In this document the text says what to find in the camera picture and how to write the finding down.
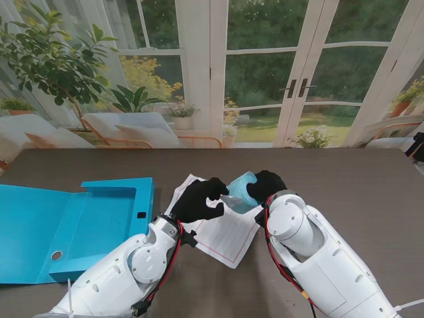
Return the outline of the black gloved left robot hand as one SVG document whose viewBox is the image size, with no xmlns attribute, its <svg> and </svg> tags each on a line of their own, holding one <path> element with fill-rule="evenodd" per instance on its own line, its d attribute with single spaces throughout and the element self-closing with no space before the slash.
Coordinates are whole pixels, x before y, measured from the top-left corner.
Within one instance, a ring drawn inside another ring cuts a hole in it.
<svg viewBox="0 0 424 318">
<path fill-rule="evenodd" d="M 215 207 L 207 205 L 207 199 L 220 200 L 222 195 L 228 195 L 226 185 L 219 178 L 207 181 L 194 180 L 170 211 L 173 220 L 181 223 L 193 223 L 198 220 L 210 220 L 224 215 L 224 204 L 218 203 Z"/>
</svg>

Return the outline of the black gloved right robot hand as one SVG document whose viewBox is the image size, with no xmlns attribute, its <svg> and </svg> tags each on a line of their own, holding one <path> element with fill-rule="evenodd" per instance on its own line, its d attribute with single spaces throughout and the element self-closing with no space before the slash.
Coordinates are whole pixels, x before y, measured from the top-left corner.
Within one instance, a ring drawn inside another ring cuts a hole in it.
<svg viewBox="0 0 424 318">
<path fill-rule="evenodd" d="M 268 198 L 279 191 L 287 190 L 287 187 L 279 175 L 268 170 L 262 170 L 255 174 L 256 181 L 246 186 L 248 195 L 255 199 L 261 206 L 265 206 Z"/>
</svg>

